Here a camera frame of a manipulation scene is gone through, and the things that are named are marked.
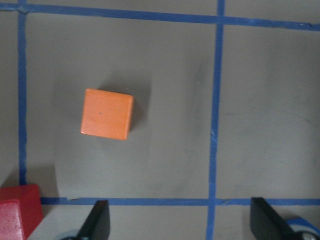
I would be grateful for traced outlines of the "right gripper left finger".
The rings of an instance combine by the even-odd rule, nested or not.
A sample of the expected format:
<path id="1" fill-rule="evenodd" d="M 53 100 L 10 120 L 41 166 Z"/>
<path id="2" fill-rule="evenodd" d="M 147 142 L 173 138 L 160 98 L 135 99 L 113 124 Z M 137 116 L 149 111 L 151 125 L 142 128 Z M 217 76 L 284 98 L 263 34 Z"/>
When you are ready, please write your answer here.
<path id="1" fill-rule="evenodd" d="M 78 240 L 108 240 L 110 236 L 110 209 L 108 200 L 98 200 L 82 227 Z"/>

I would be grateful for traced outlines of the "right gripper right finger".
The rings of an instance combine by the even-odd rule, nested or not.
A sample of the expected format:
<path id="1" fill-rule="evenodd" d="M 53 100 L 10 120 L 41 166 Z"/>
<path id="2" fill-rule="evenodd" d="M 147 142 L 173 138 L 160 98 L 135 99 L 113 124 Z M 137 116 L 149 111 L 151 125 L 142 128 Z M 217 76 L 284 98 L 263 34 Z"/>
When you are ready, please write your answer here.
<path id="1" fill-rule="evenodd" d="M 256 240 L 299 240 L 285 220 L 262 197 L 252 197 L 250 202 L 250 230 Z"/>

